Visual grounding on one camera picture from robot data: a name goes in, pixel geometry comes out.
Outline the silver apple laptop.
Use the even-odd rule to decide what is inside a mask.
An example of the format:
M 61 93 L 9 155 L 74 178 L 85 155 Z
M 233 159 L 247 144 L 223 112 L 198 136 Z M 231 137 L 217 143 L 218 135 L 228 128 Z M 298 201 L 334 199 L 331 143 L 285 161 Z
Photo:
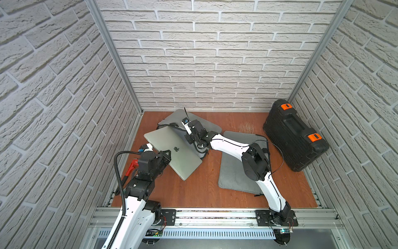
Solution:
M 144 134 L 144 138 L 157 151 L 171 151 L 171 168 L 185 181 L 202 163 L 200 157 L 192 151 L 176 130 L 166 126 Z

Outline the grey zippered laptop bag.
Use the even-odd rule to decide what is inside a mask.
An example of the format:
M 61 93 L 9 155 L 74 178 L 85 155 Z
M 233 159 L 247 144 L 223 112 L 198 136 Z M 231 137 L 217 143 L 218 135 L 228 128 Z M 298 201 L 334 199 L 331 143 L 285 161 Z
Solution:
M 172 131 L 174 131 L 185 143 L 185 145 L 193 151 L 197 156 L 199 156 L 200 159 L 204 159 L 206 156 L 207 148 L 197 148 L 197 143 L 192 143 L 189 144 L 189 142 L 186 140 L 185 135 L 187 134 L 187 131 L 185 127 L 182 124 L 182 121 L 184 119 L 188 118 L 191 122 L 193 122 L 194 125 L 199 124 L 199 127 L 197 128 L 197 131 L 199 131 L 199 128 L 204 128 L 207 132 L 214 131 L 218 134 L 222 132 L 222 128 L 214 123 L 211 123 L 193 113 L 185 112 L 183 109 L 176 110 L 172 114 L 170 114 L 168 117 L 163 119 L 160 123 L 158 123 L 157 129 L 163 128 L 163 127 L 169 127 L 171 128 Z

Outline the grey laptop sleeve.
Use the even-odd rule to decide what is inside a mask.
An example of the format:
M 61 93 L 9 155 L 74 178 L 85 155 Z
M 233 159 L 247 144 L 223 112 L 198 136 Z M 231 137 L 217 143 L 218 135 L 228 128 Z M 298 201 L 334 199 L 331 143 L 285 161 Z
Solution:
M 256 142 L 261 148 L 268 149 L 267 138 L 261 135 L 225 131 L 223 136 L 244 144 Z M 246 176 L 242 162 L 227 153 L 222 153 L 218 186 L 254 195 L 263 194 L 259 185 Z

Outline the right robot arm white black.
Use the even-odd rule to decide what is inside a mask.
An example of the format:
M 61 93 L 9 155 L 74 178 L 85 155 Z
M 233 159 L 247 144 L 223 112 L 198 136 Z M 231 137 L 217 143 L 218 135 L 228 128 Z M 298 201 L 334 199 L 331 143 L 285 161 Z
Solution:
M 288 221 L 291 206 L 282 196 L 272 178 L 268 150 L 264 150 L 256 142 L 244 144 L 227 139 L 215 132 L 199 136 L 191 131 L 187 132 L 185 138 L 189 144 L 196 143 L 197 148 L 206 147 L 218 150 L 241 161 L 245 175 L 257 183 L 265 196 L 270 209 L 271 221 L 278 226 L 282 226 Z

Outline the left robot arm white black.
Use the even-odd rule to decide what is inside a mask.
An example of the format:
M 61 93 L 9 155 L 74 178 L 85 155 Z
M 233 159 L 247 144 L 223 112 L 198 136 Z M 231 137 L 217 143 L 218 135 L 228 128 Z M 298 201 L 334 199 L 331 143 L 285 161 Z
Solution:
M 138 173 L 124 187 L 118 168 L 118 156 L 122 154 L 138 155 Z M 155 187 L 156 178 L 171 162 L 171 151 L 158 153 L 145 149 L 141 152 L 121 151 L 114 156 L 114 169 L 117 178 L 121 211 L 105 241 L 105 249 L 137 249 L 147 230 L 160 220 L 161 205 L 149 201 Z

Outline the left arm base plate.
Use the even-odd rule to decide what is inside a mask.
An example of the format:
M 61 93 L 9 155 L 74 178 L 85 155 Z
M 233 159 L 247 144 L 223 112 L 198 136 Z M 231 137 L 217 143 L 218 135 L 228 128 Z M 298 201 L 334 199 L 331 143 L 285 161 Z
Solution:
M 174 226 L 176 221 L 176 209 L 162 209 L 155 212 L 153 226 Z

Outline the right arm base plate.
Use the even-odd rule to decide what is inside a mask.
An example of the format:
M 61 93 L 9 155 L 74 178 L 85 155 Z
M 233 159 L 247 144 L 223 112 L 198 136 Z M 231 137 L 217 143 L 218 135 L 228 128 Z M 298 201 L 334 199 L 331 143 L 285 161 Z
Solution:
M 280 214 L 272 210 L 255 210 L 256 221 L 259 227 L 297 227 L 298 221 L 293 210 Z

